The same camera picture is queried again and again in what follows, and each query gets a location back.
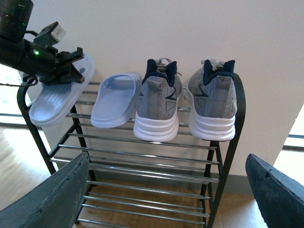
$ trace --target gray sneaker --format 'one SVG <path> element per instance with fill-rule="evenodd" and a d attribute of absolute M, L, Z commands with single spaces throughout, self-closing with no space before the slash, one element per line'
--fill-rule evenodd
<path fill-rule="evenodd" d="M 137 102 L 134 135 L 142 140 L 167 142 L 175 138 L 179 120 L 177 107 L 183 98 L 176 61 L 149 59 Z"/>
<path fill-rule="evenodd" d="M 211 141 L 233 139 L 237 112 L 234 63 L 206 60 L 191 77 L 185 96 L 191 104 L 189 128 L 195 137 Z"/>

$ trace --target shoelace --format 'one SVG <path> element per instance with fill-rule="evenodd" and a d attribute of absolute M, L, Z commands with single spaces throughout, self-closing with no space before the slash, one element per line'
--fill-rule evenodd
<path fill-rule="evenodd" d="M 156 62 L 156 66 L 161 70 L 160 72 L 162 72 L 162 70 L 165 70 L 165 66 L 167 66 L 167 64 L 162 63 L 163 60 L 167 60 L 168 63 L 171 63 L 172 60 L 169 58 L 160 58 L 160 59 L 155 59 Z"/>
<path fill-rule="evenodd" d="M 209 59 L 209 61 L 211 62 L 213 71 L 216 71 L 217 69 L 224 67 L 224 62 L 217 62 L 215 59 Z"/>

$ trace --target gray mesh upper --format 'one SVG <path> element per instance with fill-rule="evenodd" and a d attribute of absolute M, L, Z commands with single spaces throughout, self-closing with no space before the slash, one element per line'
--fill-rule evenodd
<path fill-rule="evenodd" d="M 181 91 L 181 80 L 177 75 L 173 87 L 168 85 L 165 78 L 150 76 L 141 87 L 137 102 L 138 115 L 155 120 L 171 119 L 176 110 L 176 99 Z"/>
<path fill-rule="evenodd" d="M 204 85 L 201 68 L 191 77 L 188 89 L 194 97 L 194 107 L 200 116 L 230 119 L 237 112 L 236 91 L 231 77 L 217 76 L 208 85 Z"/>

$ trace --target black padded object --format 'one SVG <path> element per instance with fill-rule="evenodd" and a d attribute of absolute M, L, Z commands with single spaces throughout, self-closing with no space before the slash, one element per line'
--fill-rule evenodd
<path fill-rule="evenodd" d="M 304 186 L 250 154 L 246 172 L 262 217 L 269 228 L 304 227 Z"/>
<path fill-rule="evenodd" d="M 72 227 L 85 191 L 88 167 L 88 154 L 83 152 L 27 195 L 0 211 L 0 227 Z"/>

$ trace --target slide sandal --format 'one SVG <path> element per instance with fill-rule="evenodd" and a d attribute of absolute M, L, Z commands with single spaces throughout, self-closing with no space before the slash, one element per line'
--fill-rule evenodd
<path fill-rule="evenodd" d="M 99 128 L 117 127 L 129 120 L 137 103 L 142 78 L 138 73 L 107 77 L 99 86 L 91 124 Z"/>
<path fill-rule="evenodd" d="M 42 84 L 42 91 L 29 111 L 30 120 L 34 125 L 49 127 L 62 121 L 92 79 L 95 64 L 90 56 L 85 54 L 83 59 L 73 65 L 85 81 L 49 86 Z"/>

